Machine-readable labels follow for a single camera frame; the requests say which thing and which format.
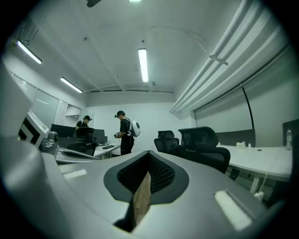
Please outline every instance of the cable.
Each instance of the cable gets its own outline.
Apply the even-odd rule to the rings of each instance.
[[[198,44],[199,44],[199,46],[201,46],[201,48],[206,52],[206,54],[209,56],[210,54],[209,53],[207,53],[207,51],[204,49],[204,47],[200,44],[200,42],[199,41],[197,41],[196,40],[196,38],[195,37],[193,37],[193,36],[191,36],[191,35],[189,35],[188,33],[186,33],[187,34],[187,36],[189,36],[189,37],[191,37],[191,38],[193,38]]]
[[[244,89],[243,85],[241,84],[241,82],[239,84],[240,84],[240,87],[242,88],[244,96],[246,98],[246,102],[247,102],[247,105],[248,105],[248,109],[249,109],[249,113],[250,113],[250,118],[251,118],[252,129],[254,129],[253,116],[252,116],[252,111],[251,111],[251,107],[250,107],[250,104],[249,104],[249,100],[247,98],[247,94],[245,92],[245,89]]]
[[[262,188],[263,188],[263,186],[264,186],[264,184],[265,184],[265,182],[266,182],[267,176],[268,176],[268,172],[272,169],[273,165],[276,163],[277,158],[278,158],[278,154],[276,154],[276,157],[275,157],[275,159],[273,160],[273,163],[272,163],[271,167],[270,167],[269,170],[267,171],[267,173],[266,173],[266,175],[265,175],[265,178],[263,179],[263,183],[262,183],[262,185],[261,185],[261,187],[260,187],[260,190],[259,190],[258,192],[262,191]]]

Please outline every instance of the headrest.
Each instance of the headrest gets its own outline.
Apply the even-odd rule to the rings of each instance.
[[[216,133],[209,127],[179,129],[179,132],[187,149],[196,149],[198,146],[216,147],[218,144]]]
[[[174,133],[171,130],[158,131],[158,139],[174,138]]]
[[[89,127],[80,127],[74,132],[73,138],[77,142],[90,142],[92,141],[92,135],[93,135],[93,128]]]

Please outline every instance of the black cap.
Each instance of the black cap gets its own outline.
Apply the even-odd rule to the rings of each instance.
[[[92,119],[89,117],[89,115],[86,115],[83,119],[88,119],[89,121],[92,120]]]
[[[120,115],[125,116],[126,114],[124,113],[124,111],[120,110],[117,112],[117,114],[114,116],[114,118],[118,118]]]

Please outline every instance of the black pants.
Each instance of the black pants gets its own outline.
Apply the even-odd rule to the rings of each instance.
[[[131,144],[131,145],[126,146],[126,147],[123,147],[123,148],[121,147],[121,155],[127,155],[127,154],[130,154],[133,145],[134,145],[134,144]]]

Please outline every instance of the vent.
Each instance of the vent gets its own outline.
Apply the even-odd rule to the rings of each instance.
[[[104,90],[105,92],[114,92],[114,91],[122,91],[122,90]]]
[[[148,90],[127,90],[127,91],[149,92]]]
[[[153,92],[173,93],[172,91],[153,91]]]

